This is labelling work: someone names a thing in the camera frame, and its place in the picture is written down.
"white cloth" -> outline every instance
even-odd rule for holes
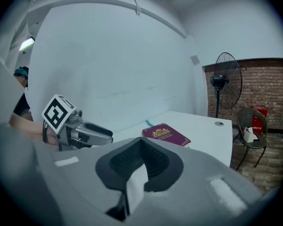
[[[26,14],[34,0],[14,0],[0,20],[0,124],[8,124],[23,87],[14,78],[19,49],[27,38]]]
[[[14,0],[0,20],[0,62],[14,73],[21,44],[27,39],[25,19],[35,0]]]

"white panel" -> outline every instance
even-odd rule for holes
[[[180,22],[177,12],[166,2],[161,0],[138,0],[138,2],[143,13],[164,23],[184,38],[187,36],[187,31]],[[134,0],[37,0],[26,16],[29,26],[42,21],[52,7],[73,3],[104,3],[122,6],[134,11],[137,9]]]
[[[53,8],[32,52],[28,102],[34,120],[54,94],[114,132],[168,110],[192,112],[185,40],[159,21],[106,4]]]

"tiled floor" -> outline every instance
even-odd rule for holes
[[[255,184],[262,193],[268,192],[281,184],[283,180],[283,139],[281,135],[268,134],[267,148],[258,166],[254,168],[263,149],[250,149],[242,165],[238,169],[245,178]],[[231,168],[236,169],[246,148],[239,140],[233,143]]]

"passport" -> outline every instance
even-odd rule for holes
[[[144,129],[142,130],[141,134],[143,137],[167,141],[181,146],[185,146],[191,142],[188,138],[180,134],[177,130],[164,123]]]

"person's arm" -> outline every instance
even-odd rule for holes
[[[10,118],[9,124],[11,127],[25,132],[30,137],[30,139],[42,141],[42,132],[43,132],[42,123],[28,121],[13,113]],[[56,134],[51,128],[48,128],[47,130],[47,138],[49,144],[58,145]]]

